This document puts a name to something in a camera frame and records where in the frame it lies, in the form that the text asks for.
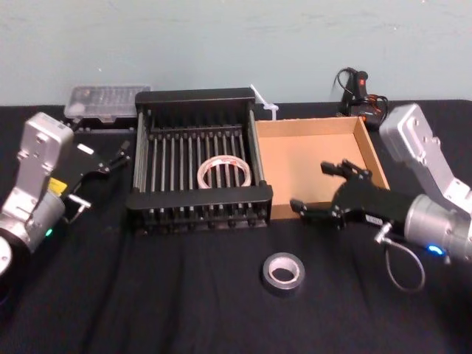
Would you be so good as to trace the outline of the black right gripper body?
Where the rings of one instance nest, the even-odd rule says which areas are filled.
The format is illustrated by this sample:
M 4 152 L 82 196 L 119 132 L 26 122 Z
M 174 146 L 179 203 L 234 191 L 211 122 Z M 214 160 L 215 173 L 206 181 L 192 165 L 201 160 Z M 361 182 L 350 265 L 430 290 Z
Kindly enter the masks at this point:
M 413 201 L 413 196 L 377 187 L 370 180 L 352 178 L 336 190 L 330 216 L 340 227 L 348 223 L 390 223 L 393 229 L 404 229 Z

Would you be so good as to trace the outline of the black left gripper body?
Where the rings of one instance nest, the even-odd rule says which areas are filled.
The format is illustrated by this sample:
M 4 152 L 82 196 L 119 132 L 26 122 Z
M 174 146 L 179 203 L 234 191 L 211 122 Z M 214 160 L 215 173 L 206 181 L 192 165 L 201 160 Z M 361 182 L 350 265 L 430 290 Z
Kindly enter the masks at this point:
M 89 179 L 106 176 L 111 172 L 94 150 L 83 144 L 73 144 L 60 160 L 50 178 L 50 191 L 65 200 Z

